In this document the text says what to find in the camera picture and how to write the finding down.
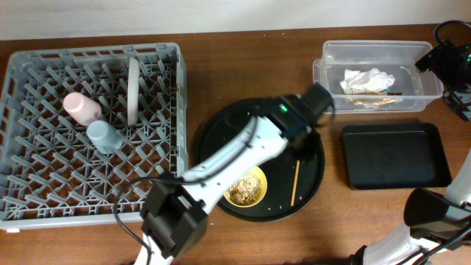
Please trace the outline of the wooden chopstick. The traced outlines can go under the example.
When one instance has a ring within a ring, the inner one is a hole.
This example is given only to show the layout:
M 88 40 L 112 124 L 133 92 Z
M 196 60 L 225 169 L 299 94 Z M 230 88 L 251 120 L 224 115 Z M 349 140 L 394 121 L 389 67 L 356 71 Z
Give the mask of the wooden chopstick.
M 294 207 L 294 203 L 296 199 L 297 182 L 298 182 L 299 173 L 300 173 L 300 161 L 297 160 L 296 167 L 295 167 L 295 174 L 294 174 L 294 182 L 293 182 L 293 187 L 292 187 L 292 192 L 291 192 L 291 201 L 290 201 L 291 207 Z

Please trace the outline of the gold foil wrapper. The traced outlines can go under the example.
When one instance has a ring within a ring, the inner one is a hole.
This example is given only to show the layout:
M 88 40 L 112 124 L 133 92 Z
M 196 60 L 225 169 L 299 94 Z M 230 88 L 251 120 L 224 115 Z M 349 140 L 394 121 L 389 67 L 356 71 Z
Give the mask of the gold foil wrapper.
M 364 92 L 359 93 L 358 98 L 347 97 L 345 102 L 365 108 L 378 108 L 383 105 L 402 102 L 402 95 L 402 93 Z

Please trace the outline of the white napkin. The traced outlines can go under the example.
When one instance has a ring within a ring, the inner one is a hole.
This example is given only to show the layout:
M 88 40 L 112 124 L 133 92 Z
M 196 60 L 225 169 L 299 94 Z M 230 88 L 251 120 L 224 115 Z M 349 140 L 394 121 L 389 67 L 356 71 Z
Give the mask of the white napkin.
M 339 83 L 347 95 L 360 93 L 380 93 L 393 86 L 395 78 L 377 68 L 369 71 L 344 71 L 344 79 Z

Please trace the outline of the yellow bowl with food scraps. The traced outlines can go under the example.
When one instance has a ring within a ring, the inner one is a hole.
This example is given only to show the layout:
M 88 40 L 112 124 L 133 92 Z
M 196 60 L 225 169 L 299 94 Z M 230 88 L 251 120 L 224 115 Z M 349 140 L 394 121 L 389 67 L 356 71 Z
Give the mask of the yellow bowl with food scraps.
M 258 166 L 255 166 L 226 190 L 224 198 L 236 207 L 250 208 L 265 197 L 267 188 L 266 175 Z

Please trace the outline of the grey plate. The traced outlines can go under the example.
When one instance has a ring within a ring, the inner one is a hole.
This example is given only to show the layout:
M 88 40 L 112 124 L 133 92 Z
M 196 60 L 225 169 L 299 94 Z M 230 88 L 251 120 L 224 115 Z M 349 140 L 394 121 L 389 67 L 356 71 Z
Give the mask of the grey plate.
M 133 126 L 138 120 L 138 96 L 139 96 L 139 62 L 130 58 L 128 85 L 127 85 L 127 122 Z

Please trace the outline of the light blue cup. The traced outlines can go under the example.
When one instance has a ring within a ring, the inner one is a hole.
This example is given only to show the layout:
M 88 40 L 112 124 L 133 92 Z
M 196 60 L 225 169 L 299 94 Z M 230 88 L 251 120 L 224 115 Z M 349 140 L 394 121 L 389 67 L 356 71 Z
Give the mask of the light blue cup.
M 86 130 L 87 136 L 102 154 L 112 154 L 118 151 L 123 141 L 117 130 L 106 121 L 93 121 Z

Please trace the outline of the pink cup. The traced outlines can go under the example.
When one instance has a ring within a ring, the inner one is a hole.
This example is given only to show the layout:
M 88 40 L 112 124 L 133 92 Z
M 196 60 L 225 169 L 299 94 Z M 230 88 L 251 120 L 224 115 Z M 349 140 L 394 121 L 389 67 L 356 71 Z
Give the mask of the pink cup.
M 65 96 L 63 108 L 78 124 L 83 126 L 88 126 L 98 120 L 102 113 L 97 102 L 77 92 Z

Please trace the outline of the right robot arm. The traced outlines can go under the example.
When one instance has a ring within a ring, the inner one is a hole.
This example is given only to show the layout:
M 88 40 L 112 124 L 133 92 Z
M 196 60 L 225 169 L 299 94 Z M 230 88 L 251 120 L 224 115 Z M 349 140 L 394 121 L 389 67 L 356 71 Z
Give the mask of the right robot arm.
M 437 46 L 416 67 L 432 71 L 446 86 L 452 110 L 470 114 L 470 45 L 436 38 Z M 404 209 L 404 223 L 386 238 L 362 246 L 346 264 L 426 264 L 442 251 L 470 245 L 470 157 L 445 194 L 416 188 Z

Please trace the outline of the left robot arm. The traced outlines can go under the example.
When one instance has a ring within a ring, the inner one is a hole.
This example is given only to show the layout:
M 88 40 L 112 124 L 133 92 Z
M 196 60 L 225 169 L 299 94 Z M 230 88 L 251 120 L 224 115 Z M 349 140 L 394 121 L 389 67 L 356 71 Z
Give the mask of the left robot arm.
M 190 250 L 224 192 L 253 167 L 287 148 L 300 160 L 311 159 L 317 120 L 332 106 L 318 83 L 303 95 L 263 99 L 241 132 L 208 159 L 180 177 L 156 177 L 141 209 L 144 245 L 137 264 L 170 264 Z

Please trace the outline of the grey dishwasher rack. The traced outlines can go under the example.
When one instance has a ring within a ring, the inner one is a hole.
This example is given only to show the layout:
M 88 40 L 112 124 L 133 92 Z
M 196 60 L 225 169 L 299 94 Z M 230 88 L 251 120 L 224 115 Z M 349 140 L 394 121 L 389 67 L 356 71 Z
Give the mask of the grey dishwasher rack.
M 138 120 L 127 122 L 130 58 L 139 62 Z M 188 167 L 186 65 L 176 43 L 16 52 L 1 90 L 1 228 L 137 222 L 148 186 L 129 180 Z M 121 148 L 102 154 L 63 108 L 82 93 L 97 102 Z

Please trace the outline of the round black tray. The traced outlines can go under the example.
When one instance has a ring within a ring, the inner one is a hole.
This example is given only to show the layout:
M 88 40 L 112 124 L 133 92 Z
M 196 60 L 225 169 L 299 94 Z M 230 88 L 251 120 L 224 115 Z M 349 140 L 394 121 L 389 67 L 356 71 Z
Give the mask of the round black tray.
M 261 101 L 245 99 L 220 110 L 202 127 L 195 144 L 194 162 L 209 158 L 234 138 L 247 124 Z M 250 222 L 271 222 L 284 219 L 305 207 L 319 190 L 325 172 L 325 151 L 322 142 L 313 160 L 300 162 L 300 173 L 294 207 L 290 206 L 297 160 L 289 150 L 259 168 L 268 182 L 265 197 L 250 208 L 239 208 L 221 198 L 217 207 L 238 219 Z

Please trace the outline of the clear plastic bin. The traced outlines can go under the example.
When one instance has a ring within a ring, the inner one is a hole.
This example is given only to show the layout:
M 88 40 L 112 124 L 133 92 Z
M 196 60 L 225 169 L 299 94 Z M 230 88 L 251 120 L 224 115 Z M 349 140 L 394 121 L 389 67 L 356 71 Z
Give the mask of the clear plastic bin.
M 334 99 L 337 113 L 420 112 L 433 100 L 442 97 L 444 86 L 431 71 L 421 73 L 415 63 L 432 45 L 425 41 L 398 40 L 329 40 L 322 57 L 313 63 L 313 81 L 321 84 Z M 402 93 L 402 102 L 365 108 L 345 102 L 347 95 L 340 82 L 346 69 L 369 71 L 377 68 L 395 78 L 393 86 L 382 92 Z

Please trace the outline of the black rectangular tray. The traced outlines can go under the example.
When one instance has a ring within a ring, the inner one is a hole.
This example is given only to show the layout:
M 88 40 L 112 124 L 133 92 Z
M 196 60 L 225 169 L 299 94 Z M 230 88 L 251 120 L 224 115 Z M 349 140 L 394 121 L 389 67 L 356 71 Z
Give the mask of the black rectangular tray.
M 441 188 L 452 176 L 431 123 L 348 125 L 341 135 L 355 190 Z

